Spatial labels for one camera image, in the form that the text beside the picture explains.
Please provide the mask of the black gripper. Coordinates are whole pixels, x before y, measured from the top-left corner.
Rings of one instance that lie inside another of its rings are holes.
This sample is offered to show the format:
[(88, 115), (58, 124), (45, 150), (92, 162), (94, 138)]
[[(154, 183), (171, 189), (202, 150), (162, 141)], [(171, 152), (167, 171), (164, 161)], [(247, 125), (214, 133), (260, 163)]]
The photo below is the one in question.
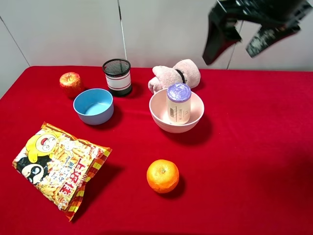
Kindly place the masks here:
[(298, 23), (313, 6), (307, 0), (218, 0), (208, 15), (208, 36), (202, 58), (213, 64), (230, 46), (242, 40), (238, 20), (261, 24), (246, 51), (256, 57), (275, 43), (297, 34)]

